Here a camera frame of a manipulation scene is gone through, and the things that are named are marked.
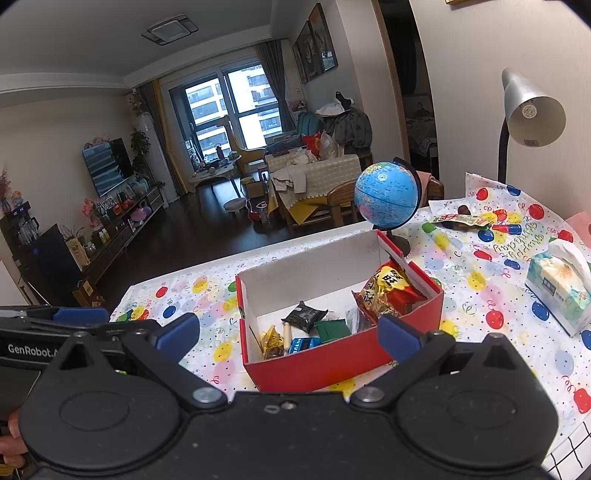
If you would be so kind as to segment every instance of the yellow curtain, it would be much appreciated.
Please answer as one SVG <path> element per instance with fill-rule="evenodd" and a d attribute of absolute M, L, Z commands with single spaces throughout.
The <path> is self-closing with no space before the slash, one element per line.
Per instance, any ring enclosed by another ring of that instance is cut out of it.
<path fill-rule="evenodd" d="M 185 193 L 189 192 L 189 185 L 187 183 L 187 179 L 185 178 L 184 170 L 172 148 L 173 142 L 170 137 L 170 129 L 168 127 L 168 119 L 166 117 L 166 112 L 164 111 L 164 102 L 162 99 L 162 91 L 160 90 L 160 81 L 156 79 L 153 80 L 152 83 L 154 85 L 154 95 L 156 97 L 156 103 L 158 104 L 158 114 L 160 116 L 162 127 L 164 130 L 164 141 L 166 143 L 166 146 L 163 145 L 163 147 L 166 148 L 166 153 L 170 158 L 171 164 L 176 172 L 176 177 L 178 179 L 178 182 L 180 183 L 179 187 L 181 188 L 181 191 L 179 192 L 179 194 L 184 195 Z"/>

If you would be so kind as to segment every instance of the human hand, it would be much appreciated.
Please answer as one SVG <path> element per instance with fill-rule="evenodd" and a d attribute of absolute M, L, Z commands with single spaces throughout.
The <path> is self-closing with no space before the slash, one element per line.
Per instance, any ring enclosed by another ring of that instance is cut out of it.
<path fill-rule="evenodd" d="M 4 455 L 4 463 L 15 468 L 22 468 L 25 465 L 22 454 L 28 450 L 18 429 L 18 413 L 19 410 L 13 411 L 8 417 L 10 435 L 0 437 L 0 453 Z"/>

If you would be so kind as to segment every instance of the framed picture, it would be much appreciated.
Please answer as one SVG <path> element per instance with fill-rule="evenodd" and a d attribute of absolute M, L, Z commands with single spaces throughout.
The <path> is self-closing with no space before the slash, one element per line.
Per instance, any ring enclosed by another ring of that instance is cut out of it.
<path fill-rule="evenodd" d="M 322 10 L 322 5 L 316 4 L 308 20 L 316 42 L 316 49 L 324 72 L 328 72 L 339 65 L 336 60 L 335 47 L 330 38 L 329 28 Z"/>
<path fill-rule="evenodd" d="M 316 50 L 316 42 L 312 36 L 312 28 L 310 21 L 306 21 L 304 28 L 301 29 L 300 36 L 295 41 L 301 57 L 301 64 L 308 81 L 315 79 L 318 75 L 322 74 L 322 66 L 318 51 Z"/>
<path fill-rule="evenodd" d="M 298 48 L 297 43 L 294 43 L 291 48 L 294 51 L 295 64 L 297 66 L 297 71 L 300 74 L 300 80 L 302 83 L 305 83 L 308 81 L 308 79 L 306 78 L 306 74 L 304 72 L 304 67 L 301 64 L 300 49 Z"/>

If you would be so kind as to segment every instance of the snack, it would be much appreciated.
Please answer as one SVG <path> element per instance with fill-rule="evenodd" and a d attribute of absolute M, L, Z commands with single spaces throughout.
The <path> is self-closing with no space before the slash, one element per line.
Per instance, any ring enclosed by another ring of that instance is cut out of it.
<path fill-rule="evenodd" d="M 303 300 L 301 300 L 298 306 L 281 321 L 287 322 L 292 327 L 299 328 L 306 333 L 310 333 L 310 330 L 312 330 L 314 324 L 322 320 L 328 312 L 328 310 L 316 310 L 312 307 L 308 307 L 308 305 L 306 305 Z"/>
<path fill-rule="evenodd" d="M 264 360 L 283 356 L 283 337 L 271 325 L 261 338 L 262 357 Z"/>
<path fill-rule="evenodd" d="M 427 300 L 392 259 L 376 271 L 359 293 L 353 292 L 353 296 L 361 311 L 374 324 L 384 313 L 406 315 L 413 304 Z"/>
<path fill-rule="evenodd" d="M 308 348 L 312 348 L 320 344 L 321 341 L 318 337 L 294 338 L 290 346 L 290 355 L 292 353 L 301 352 L 302 350 L 308 350 Z"/>
<path fill-rule="evenodd" d="M 448 215 L 436 215 L 431 223 L 442 223 L 443 226 L 448 228 L 449 223 L 452 222 L 452 228 L 455 228 L 455 224 L 460 224 L 461 228 L 485 228 L 491 224 L 490 220 L 486 220 L 482 217 L 472 215 L 461 215 L 459 213 L 450 213 Z"/>
<path fill-rule="evenodd" d="M 318 330 L 318 336 L 322 343 L 332 342 L 351 335 L 351 330 L 347 327 L 345 319 L 318 322 L 316 323 L 316 330 Z"/>

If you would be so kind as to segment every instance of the candy wrapper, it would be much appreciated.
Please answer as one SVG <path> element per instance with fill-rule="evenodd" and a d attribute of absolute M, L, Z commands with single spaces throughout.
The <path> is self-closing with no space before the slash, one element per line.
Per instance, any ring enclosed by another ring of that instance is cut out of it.
<path fill-rule="evenodd" d="M 384 313 L 406 315 L 413 304 L 427 300 L 394 260 L 382 265 L 359 293 L 353 292 L 353 296 L 361 311 L 374 324 Z"/>
<path fill-rule="evenodd" d="M 283 337 L 271 325 L 261 338 L 262 357 L 264 360 L 283 356 Z"/>
<path fill-rule="evenodd" d="M 291 311 L 287 318 L 282 319 L 282 322 L 289 323 L 292 327 L 310 333 L 310 330 L 314 328 L 314 324 L 322 320 L 328 312 L 328 310 L 316 310 L 312 307 L 308 307 L 308 305 L 301 300 L 298 306 Z"/>
<path fill-rule="evenodd" d="M 461 223 L 470 228 L 486 228 L 492 222 L 483 217 L 476 217 L 472 215 L 461 215 L 459 213 L 450 213 L 448 215 L 436 215 L 431 220 L 431 223 Z"/>

